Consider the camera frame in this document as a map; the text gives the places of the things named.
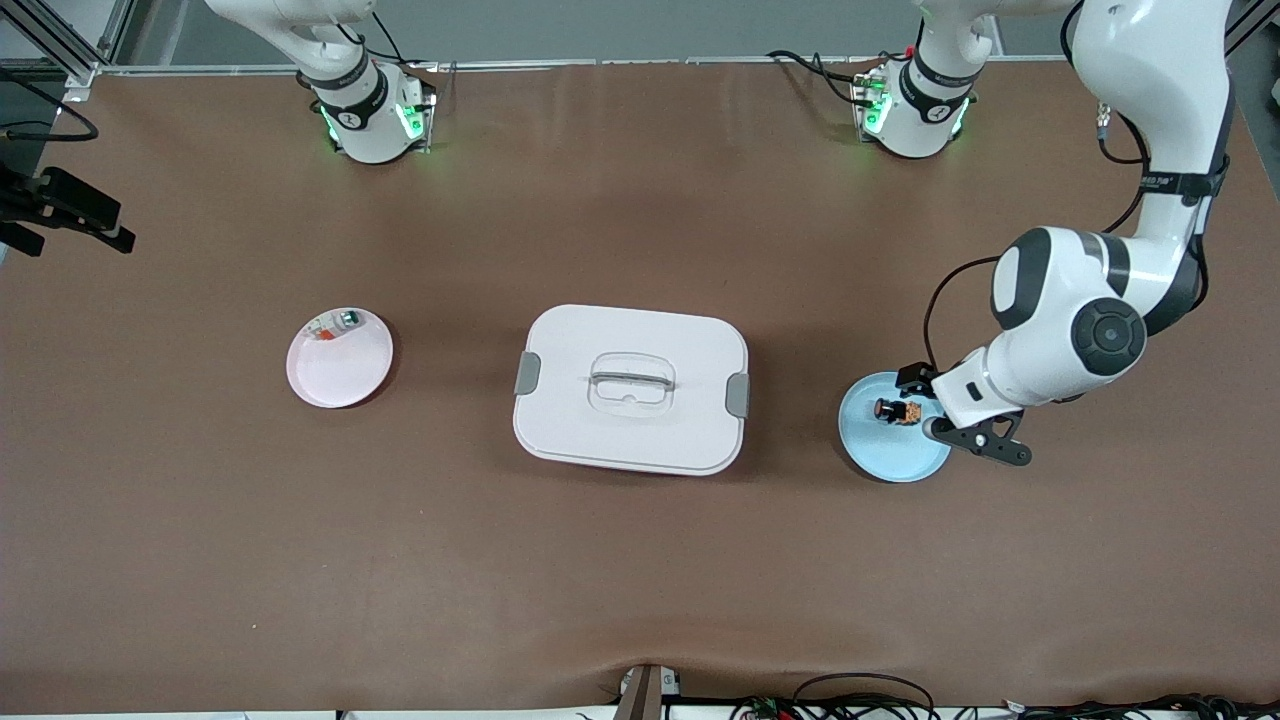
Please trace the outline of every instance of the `gray latch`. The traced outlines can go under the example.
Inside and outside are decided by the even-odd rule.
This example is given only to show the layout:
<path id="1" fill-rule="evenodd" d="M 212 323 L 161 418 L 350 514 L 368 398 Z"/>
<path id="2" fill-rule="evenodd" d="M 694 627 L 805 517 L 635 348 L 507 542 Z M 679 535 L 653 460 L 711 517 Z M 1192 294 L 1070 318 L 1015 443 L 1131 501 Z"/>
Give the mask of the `gray latch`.
<path id="1" fill-rule="evenodd" d="M 735 418 L 746 419 L 751 401 L 751 378 L 746 373 L 735 373 L 724 383 L 724 410 Z"/>
<path id="2" fill-rule="evenodd" d="M 536 352 L 520 354 L 520 370 L 516 372 L 516 395 L 529 395 L 538 389 L 538 375 L 543 372 L 543 359 Z"/>

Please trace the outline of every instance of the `metal frame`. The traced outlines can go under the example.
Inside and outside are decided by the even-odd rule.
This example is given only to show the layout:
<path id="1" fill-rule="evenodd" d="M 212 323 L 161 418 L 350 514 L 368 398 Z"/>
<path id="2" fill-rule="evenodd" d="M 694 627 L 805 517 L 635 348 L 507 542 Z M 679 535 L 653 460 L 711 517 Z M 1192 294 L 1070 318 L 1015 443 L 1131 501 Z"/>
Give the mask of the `metal frame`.
<path id="1" fill-rule="evenodd" d="M 68 85 L 88 87 L 97 69 L 106 65 L 106 58 L 97 47 L 81 37 L 44 0 L 0 0 L 0 15 L 67 72 Z"/>
<path id="2" fill-rule="evenodd" d="M 824 58 L 827 63 L 864 63 L 876 60 L 876 55 L 832 55 Z M 1061 63 L 1061 55 L 992 55 L 991 63 Z M 776 60 L 763 55 L 745 56 L 708 56 L 685 58 L 667 60 L 497 60 L 497 61 L 468 61 L 468 63 L 410 63 L 408 67 L 429 73 L 483 73 L 483 72 L 513 72 L 513 70 L 549 70 L 567 65 L 634 65 L 634 64 L 660 64 L 673 63 L 684 65 L 714 65 L 714 64 L 765 64 L 790 63 L 790 60 Z M 294 65 L 265 64 L 265 65 L 109 65 L 100 68 L 101 74 L 128 76 L 128 77 L 234 77 L 234 76 L 293 76 L 298 72 Z"/>
<path id="3" fill-rule="evenodd" d="M 1258 6 L 1254 8 L 1254 10 L 1249 14 L 1249 18 L 1245 22 L 1240 23 L 1240 27 L 1235 28 L 1234 31 L 1231 31 L 1230 35 L 1226 36 L 1225 45 L 1230 47 L 1235 45 L 1236 40 L 1244 37 L 1245 33 L 1248 33 L 1251 29 L 1261 29 L 1266 27 L 1266 23 L 1270 20 L 1265 18 L 1270 18 L 1270 15 L 1274 14 L 1277 9 L 1280 9 L 1280 0 L 1265 0 L 1263 3 L 1258 4 Z"/>
<path id="4" fill-rule="evenodd" d="M 106 59 L 111 63 L 119 56 L 120 38 L 124 37 L 124 29 L 129 27 L 137 6 L 138 0 L 115 0 L 115 5 L 111 8 L 111 17 L 108 18 L 106 27 L 102 28 L 102 37 L 97 41 L 97 49 L 105 53 Z"/>

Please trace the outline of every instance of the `brown table surface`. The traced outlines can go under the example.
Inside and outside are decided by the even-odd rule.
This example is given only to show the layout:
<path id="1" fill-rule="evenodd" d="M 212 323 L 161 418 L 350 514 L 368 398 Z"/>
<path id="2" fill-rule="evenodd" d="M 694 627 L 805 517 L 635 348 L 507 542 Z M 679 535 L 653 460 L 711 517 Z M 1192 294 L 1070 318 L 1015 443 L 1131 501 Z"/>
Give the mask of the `brown table surface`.
<path id="1" fill-rule="evenodd" d="M 906 161 L 777 67 L 463 74 L 431 154 L 361 167 L 292 78 L 100 79 L 101 140 L 49 161 L 124 204 L 137 251 L 51 233 L 0 273 L 0 710 L 591 703 L 640 661 L 698 694 L 876 670 L 945 703 L 1271 700 L 1280 213 L 1243 123 L 1208 304 L 1029 413 L 1034 464 L 888 486 L 838 448 L 842 393 L 922 359 L 948 269 L 1129 201 L 1065 65 L 980 90 Z M 988 282 L 941 302 L 943 363 L 993 337 Z M 564 302 L 741 329 L 737 462 L 525 454 L 517 357 Z M 317 410 L 284 354 L 340 305 L 394 324 L 399 361 Z"/>

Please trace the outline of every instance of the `small object on plate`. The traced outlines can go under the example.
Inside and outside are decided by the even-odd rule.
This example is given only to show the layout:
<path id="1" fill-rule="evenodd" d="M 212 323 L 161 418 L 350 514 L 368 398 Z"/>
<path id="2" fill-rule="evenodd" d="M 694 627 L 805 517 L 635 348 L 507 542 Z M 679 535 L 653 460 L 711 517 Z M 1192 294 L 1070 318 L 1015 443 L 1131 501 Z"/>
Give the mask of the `small object on plate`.
<path id="1" fill-rule="evenodd" d="M 872 415 L 891 425 L 914 425 L 924 419 L 919 402 L 884 398 L 876 400 Z"/>
<path id="2" fill-rule="evenodd" d="M 356 329 L 361 323 L 356 310 L 330 310 L 317 315 L 302 328 L 312 340 L 337 340 Z"/>
<path id="3" fill-rule="evenodd" d="M 340 324 L 333 338 L 315 328 Z M 289 387 L 316 407 L 347 407 L 365 400 L 387 379 L 394 343 L 381 318 L 358 307 L 323 313 L 294 333 L 284 370 Z"/>
<path id="4" fill-rule="evenodd" d="M 886 423 L 876 413 L 884 397 L 899 393 L 897 373 L 876 373 L 858 380 L 840 404 L 840 441 L 858 466 L 890 483 L 923 480 L 942 468 L 951 447 L 924 434 L 923 421 L 943 415 L 932 397 L 911 396 L 920 423 Z"/>

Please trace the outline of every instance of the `black cable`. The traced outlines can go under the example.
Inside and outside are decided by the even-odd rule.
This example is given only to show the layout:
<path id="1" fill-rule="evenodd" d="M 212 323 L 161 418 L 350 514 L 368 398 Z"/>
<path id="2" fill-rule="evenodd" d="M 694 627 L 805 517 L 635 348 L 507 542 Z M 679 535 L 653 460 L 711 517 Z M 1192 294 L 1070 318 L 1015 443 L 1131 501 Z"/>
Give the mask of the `black cable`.
<path id="1" fill-rule="evenodd" d="M 1199 270 L 1199 292 L 1196 293 L 1196 302 L 1192 304 L 1192 309 L 1199 307 L 1204 299 L 1208 297 L 1208 260 L 1204 259 L 1204 236 L 1197 234 L 1192 237 L 1192 243 L 1187 246 L 1187 252 L 1196 260 L 1196 268 Z"/>
<path id="2" fill-rule="evenodd" d="M 820 74 L 827 74 L 832 79 L 838 79 L 840 82 L 854 82 L 854 76 L 846 76 L 846 74 L 842 74 L 842 73 L 833 73 L 831 70 L 827 70 L 826 73 L 823 73 L 823 70 L 819 69 L 817 65 L 814 65 L 809 60 L 805 60 L 804 58 L 801 58 L 800 55 L 796 55 L 795 53 L 792 53 L 790 50 L 774 50 L 773 53 L 769 53 L 768 55 L 765 55 L 765 58 L 774 58 L 774 59 L 777 59 L 777 58 L 786 58 L 788 60 L 794 60 L 796 64 L 799 64 L 801 68 L 809 70 L 810 73 L 819 74 L 819 76 Z"/>
<path id="3" fill-rule="evenodd" d="M 54 123 L 51 123 L 49 120 L 18 120 L 15 123 L 4 123 L 4 124 L 0 124 L 0 129 L 15 128 L 15 127 L 19 127 L 19 126 L 45 126 L 46 128 L 51 128 L 51 127 L 54 127 Z"/>
<path id="4" fill-rule="evenodd" d="M 1125 208 L 1125 211 L 1120 213 L 1120 217 L 1116 218 L 1115 222 L 1112 222 L 1110 225 L 1102 228 L 1102 232 L 1115 232 L 1116 228 L 1119 228 L 1120 225 L 1123 225 L 1125 223 L 1125 220 L 1128 220 L 1130 217 L 1133 217 L 1133 211 L 1138 209 L 1138 204 L 1142 202 L 1142 196 L 1143 195 L 1144 193 L 1142 192 L 1142 188 L 1139 187 L 1138 192 L 1133 193 L 1133 200 L 1129 201 L 1129 206 Z"/>
<path id="5" fill-rule="evenodd" d="M 365 47 L 365 53 L 369 53 L 374 58 L 381 58 L 383 60 L 394 60 L 397 65 L 404 64 L 402 59 L 396 55 L 389 55 L 387 53 L 379 53 L 378 50 L 371 50 L 369 45 L 365 44 L 364 35 L 360 35 L 357 32 L 356 36 L 352 37 L 351 32 L 342 23 L 338 23 L 338 29 L 342 32 L 342 36 L 347 38 L 347 42 L 351 42 L 352 45 L 362 45 Z"/>
<path id="6" fill-rule="evenodd" d="M 1105 138 L 1098 138 L 1098 150 L 1102 151 L 1102 156 L 1117 165 L 1139 165 L 1142 164 L 1142 158 L 1116 158 L 1107 150 L 1107 141 Z"/>
<path id="7" fill-rule="evenodd" d="M 836 94 L 836 97 L 840 97 L 845 102 L 849 102 L 850 105 L 856 105 L 859 108 L 870 108 L 872 106 L 872 102 L 869 100 L 856 99 L 856 97 L 852 97 L 850 95 L 845 95 L 844 92 L 841 92 L 840 88 L 836 87 L 835 81 L 832 81 L 831 73 L 827 72 L 827 65 L 822 64 L 822 56 L 818 55 L 817 53 L 813 54 L 813 61 L 818 65 L 818 72 L 822 73 L 822 77 L 827 81 L 827 87 L 829 87 L 831 91 Z"/>
<path id="8" fill-rule="evenodd" d="M 942 278 L 942 282 L 940 282 L 938 287 L 934 288 L 933 296 L 929 297 L 929 306 L 924 309 L 924 354 L 929 357 L 929 365 L 932 365 L 934 370 L 940 369 L 940 366 L 937 359 L 933 356 L 933 341 L 929 337 L 929 320 L 933 319 L 933 306 L 938 304 L 938 296 L 942 295 L 942 290 L 947 287 L 947 283 L 955 279 L 955 277 L 959 275 L 960 273 L 968 270 L 969 268 L 977 268 L 978 265 L 986 265 L 988 263 L 998 263 L 1000 258 L 1001 258 L 1000 255 L 992 255 L 991 258 L 970 260 L 964 265 L 960 265 L 959 268 L 947 273 L 947 277 Z"/>
<path id="9" fill-rule="evenodd" d="M 753 698 L 740 700 L 739 703 L 736 706 L 733 706 L 733 710 L 730 711 L 728 720 L 737 720 L 739 712 L 742 712 L 748 707 L 751 707 L 751 700 Z"/>
<path id="10" fill-rule="evenodd" d="M 886 675 L 884 673 L 831 673 L 828 675 L 818 675 L 817 678 L 810 678 L 809 680 L 805 680 L 805 682 L 800 683 L 800 685 L 796 687 L 795 692 L 791 693 L 791 702 L 792 703 L 797 702 L 800 700 L 800 693 L 803 693 L 805 691 L 805 688 L 812 688 L 813 685 L 817 685 L 819 683 L 829 683 L 832 680 L 852 680 L 852 679 L 884 680 L 887 683 L 896 683 L 899 685 L 909 687 L 909 688 L 914 689 L 915 692 L 920 693 L 924 697 L 924 700 L 928 702 L 927 710 L 929 712 L 929 716 L 937 717 L 937 712 L 933 710 L 933 705 L 934 705 L 933 703 L 933 696 L 929 693 L 929 691 L 924 689 L 923 687 L 920 687 L 916 683 L 913 683 L 911 680 L 908 680 L 908 679 L 904 679 L 904 678 L 899 678 L 896 675 Z M 881 693 L 859 693 L 859 694 L 850 694 L 850 696 L 840 696 L 838 698 L 832 698 L 828 702 L 832 702 L 832 701 L 845 701 L 845 700 L 850 700 L 850 698 L 859 697 L 859 696 L 861 696 L 864 698 L 869 698 L 869 697 L 890 698 L 890 700 L 897 701 L 900 705 L 909 705 L 909 703 L 904 703 L 904 701 L 901 698 L 893 698 L 892 696 L 884 696 L 884 694 L 881 694 Z"/>
<path id="11" fill-rule="evenodd" d="M 1142 173 L 1147 174 L 1147 170 L 1151 168 L 1151 150 L 1147 147 L 1147 141 L 1143 140 L 1142 133 L 1138 132 L 1138 126 L 1133 124 L 1133 122 L 1129 118 L 1120 115 L 1119 113 L 1117 117 L 1120 118 L 1120 122 L 1123 122 L 1124 126 L 1129 128 L 1129 135 L 1133 136 L 1133 141 L 1138 145 L 1138 163 L 1142 164 Z M 1120 217 L 1115 219 L 1115 222 L 1103 228 L 1102 232 L 1112 232 L 1120 225 L 1123 225 L 1125 220 L 1133 217 L 1134 210 L 1137 210 L 1138 205 L 1142 202 L 1143 195 L 1144 192 L 1142 190 L 1142 186 L 1138 186 L 1138 190 L 1133 193 L 1133 200 L 1129 202 L 1129 206 L 1125 208 L 1125 211 L 1121 213 Z"/>
<path id="12" fill-rule="evenodd" d="M 58 108 L 60 110 L 65 110 L 70 117 L 76 118 L 77 120 L 79 120 L 79 123 L 82 126 L 84 126 L 84 132 L 78 133 L 78 135 L 54 135 L 54 133 L 45 133 L 45 132 L 10 132 L 10 131 L 4 131 L 3 137 L 6 137 L 9 140 L 32 140 L 32 141 L 38 141 L 38 142 L 88 142 L 90 140 L 96 140 L 97 138 L 97 126 L 95 126 L 92 122 L 90 122 L 88 118 L 86 118 L 84 115 L 81 115 L 79 113 L 77 113 L 73 108 L 70 108 L 69 105 L 67 105 L 61 100 L 54 97 L 52 95 L 45 92 L 44 90 L 40 90 L 35 85 L 32 85 L 32 83 L 29 83 L 29 82 L 19 78 L 18 76 L 10 73 L 9 70 L 6 70 L 4 68 L 0 68 L 0 77 L 4 77 L 5 79 L 9 79 L 12 82 L 15 82 L 15 83 L 20 85 L 28 92 L 32 92 L 32 94 L 42 97 L 44 100 L 46 100 L 47 102 L 50 102 L 51 105 L 54 105 L 55 108 Z"/>
<path id="13" fill-rule="evenodd" d="M 1083 6 L 1084 6 L 1084 0 L 1080 0 L 1075 5 L 1071 5 L 1071 9 L 1066 12 L 1066 17 L 1062 18 L 1062 27 L 1059 28 L 1057 32 L 1057 42 L 1062 47 L 1062 55 L 1066 58 L 1066 63 L 1073 68 L 1075 67 L 1075 56 L 1071 54 L 1071 44 L 1068 40 L 1068 35 L 1070 33 L 1071 20 L 1075 19 L 1075 15 L 1080 13 L 1080 8 Z M 1138 128 L 1132 122 L 1129 122 L 1129 118 L 1121 115 L 1120 113 L 1116 113 L 1116 115 L 1124 122 L 1125 127 L 1129 128 L 1129 133 L 1133 135 L 1133 140 L 1138 145 L 1139 156 L 1130 159 L 1130 158 L 1117 158 L 1112 155 L 1111 151 L 1107 150 L 1107 141 L 1102 137 L 1098 138 L 1098 150 L 1102 151 L 1103 158 L 1111 160 L 1112 163 L 1119 163 L 1121 165 L 1143 164 L 1143 158 L 1147 158 L 1147 154 L 1144 152 L 1147 143 L 1142 138 L 1142 133 L 1139 133 Z"/>
<path id="14" fill-rule="evenodd" d="M 1075 59 L 1071 56 L 1071 44 L 1066 41 L 1068 28 L 1071 26 L 1071 19 L 1080 13 L 1080 8 L 1084 6 L 1084 0 L 1080 0 L 1066 12 L 1066 17 L 1062 18 L 1062 27 L 1057 31 L 1057 42 L 1062 46 L 1062 55 L 1066 56 L 1066 64 L 1075 67 Z"/>
<path id="15" fill-rule="evenodd" d="M 390 44 L 392 53 L 396 53 L 396 59 L 399 61 L 399 64 L 402 65 L 407 64 L 408 61 L 404 60 L 404 55 L 402 55 L 399 51 L 399 45 L 396 45 L 396 38 L 392 37 L 392 33 L 387 29 L 387 26 L 383 24 L 383 19 L 378 17 L 376 12 L 374 13 L 374 22 L 378 23 L 378 29 L 383 31 L 383 37 L 385 37 L 387 42 Z"/>
<path id="16" fill-rule="evenodd" d="M 1169 694 L 1132 705 L 1106 705 L 1083 702 L 1073 706 L 1027 707 L 1018 714 L 1019 720 L 1130 720 L 1130 714 L 1144 719 L 1147 710 L 1176 710 L 1193 712 L 1198 720 L 1261 720 L 1280 714 L 1280 701 L 1266 705 L 1235 702 L 1222 696 Z"/>

